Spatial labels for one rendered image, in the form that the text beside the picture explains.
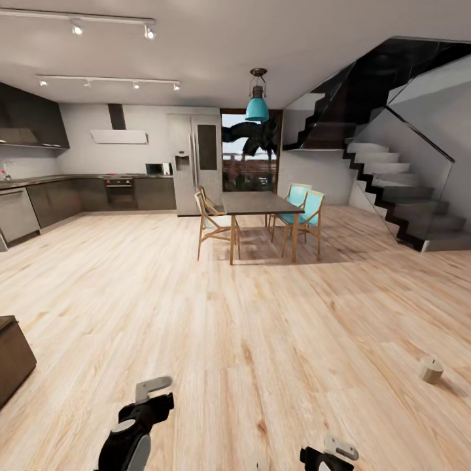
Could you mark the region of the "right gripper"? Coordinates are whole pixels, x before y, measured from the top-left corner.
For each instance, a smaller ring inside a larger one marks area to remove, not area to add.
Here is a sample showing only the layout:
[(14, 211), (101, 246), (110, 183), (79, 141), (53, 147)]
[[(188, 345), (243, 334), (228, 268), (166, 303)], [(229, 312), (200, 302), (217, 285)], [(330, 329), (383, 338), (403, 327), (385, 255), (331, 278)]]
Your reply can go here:
[(300, 450), (300, 461), (305, 464), (305, 471), (319, 471), (322, 460), (329, 459), (327, 453), (321, 453), (312, 447)]

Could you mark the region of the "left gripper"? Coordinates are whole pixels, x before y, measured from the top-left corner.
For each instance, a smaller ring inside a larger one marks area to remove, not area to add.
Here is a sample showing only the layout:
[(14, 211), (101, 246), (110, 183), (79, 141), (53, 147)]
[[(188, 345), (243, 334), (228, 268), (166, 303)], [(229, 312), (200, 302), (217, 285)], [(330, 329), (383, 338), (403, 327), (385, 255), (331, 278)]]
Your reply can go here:
[(169, 395), (162, 394), (159, 397), (152, 397), (149, 401), (141, 405), (135, 406), (135, 404), (131, 404), (124, 406), (119, 412), (119, 418), (123, 419), (131, 416), (136, 411), (143, 411), (150, 416), (151, 425), (154, 425), (166, 421), (169, 411), (172, 409), (173, 396), (172, 392), (169, 392)]

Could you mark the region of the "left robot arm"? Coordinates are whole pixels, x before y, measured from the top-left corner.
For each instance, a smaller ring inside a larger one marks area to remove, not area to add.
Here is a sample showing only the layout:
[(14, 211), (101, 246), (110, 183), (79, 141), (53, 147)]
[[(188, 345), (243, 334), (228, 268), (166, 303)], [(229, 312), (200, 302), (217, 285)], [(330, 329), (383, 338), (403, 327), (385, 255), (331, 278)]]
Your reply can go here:
[(151, 452), (149, 437), (152, 425), (164, 422), (173, 409), (172, 392), (159, 397), (149, 393), (168, 388), (173, 377), (157, 377), (136, 383), (134, 404), (124, 406), (119, 412), (119, 422), (108, 432), (101, 453), (99, 470), (94, 471), (143, 471)]

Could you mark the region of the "pillar candle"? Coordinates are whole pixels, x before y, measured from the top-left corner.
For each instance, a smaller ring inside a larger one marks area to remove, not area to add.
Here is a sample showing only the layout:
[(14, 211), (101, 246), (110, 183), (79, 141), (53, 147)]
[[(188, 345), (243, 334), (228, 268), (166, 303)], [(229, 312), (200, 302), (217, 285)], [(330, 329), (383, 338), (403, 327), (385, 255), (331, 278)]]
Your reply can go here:
[(422, 357), (416, 369), (417, 375), (431, 385), (437, 385), (443, 372), (443, 366), (432, 357)]
[(245, 471), (270, 471), (266, 456), (261, 452), (252, 452), (245, 461)]

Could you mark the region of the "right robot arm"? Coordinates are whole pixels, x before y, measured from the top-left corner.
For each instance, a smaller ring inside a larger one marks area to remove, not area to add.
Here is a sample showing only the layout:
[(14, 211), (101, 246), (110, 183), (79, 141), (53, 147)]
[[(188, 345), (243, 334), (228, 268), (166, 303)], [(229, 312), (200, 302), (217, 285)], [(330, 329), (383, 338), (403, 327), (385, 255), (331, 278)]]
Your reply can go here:
[(353, 471), (354, 466), (336, 453), (354, 461), (359, 458), (355, 446), (325, 432), (323, 452), (307, 446), (300, 450), (300, 461), (305, 464), (305, 471)]

